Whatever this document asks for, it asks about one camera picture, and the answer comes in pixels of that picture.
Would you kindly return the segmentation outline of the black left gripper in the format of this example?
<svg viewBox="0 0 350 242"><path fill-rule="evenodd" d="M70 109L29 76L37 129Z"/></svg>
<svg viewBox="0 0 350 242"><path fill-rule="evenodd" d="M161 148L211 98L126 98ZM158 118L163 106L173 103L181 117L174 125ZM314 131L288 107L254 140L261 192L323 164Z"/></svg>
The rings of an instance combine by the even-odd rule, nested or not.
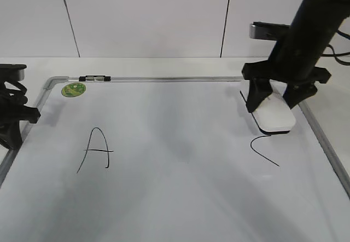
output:
<svg viewBox="0 0 350 242"><path fill-rule="evenodd" d="M18 81L1 81L1 145L6 149L19 149L22 137L19 121L35 124L40 118L38 108L26 106L27 88Z"/></svg>

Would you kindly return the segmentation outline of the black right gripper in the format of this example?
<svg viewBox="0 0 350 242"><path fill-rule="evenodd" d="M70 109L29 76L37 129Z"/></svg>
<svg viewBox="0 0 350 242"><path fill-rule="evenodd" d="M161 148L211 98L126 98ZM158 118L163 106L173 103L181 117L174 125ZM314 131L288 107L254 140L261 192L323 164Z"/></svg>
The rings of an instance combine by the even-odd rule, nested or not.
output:
<svg viewBox="0 0 350 242"><path fill-rule="evenodd" d="M249 81L247 110L253 113L269 97L273 90L270 80L288 84L283 98L289 108L314 96L314 83L325 84L331 77L326 68L317 67L321 56L319 46L287 38L278 40L267 60L246 63L242 74Z"/></svg>

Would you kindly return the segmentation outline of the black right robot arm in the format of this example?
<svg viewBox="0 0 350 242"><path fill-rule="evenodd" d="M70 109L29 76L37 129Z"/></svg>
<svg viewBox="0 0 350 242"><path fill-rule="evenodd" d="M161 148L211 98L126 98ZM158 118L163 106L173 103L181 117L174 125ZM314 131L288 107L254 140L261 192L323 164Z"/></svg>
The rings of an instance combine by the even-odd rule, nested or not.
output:
<svg viewBox="0 0 350 242"><path fill-rule="evenodd" d="M276 44L267 60L243 66L243 78L249 81L248 112L272 94L271 80L287 85L283 99L289 108L315 95L315 83L325 84L331 77L316 64L348 17L349 0L303 0L290 25L253 22L250 38Z"/></svg>

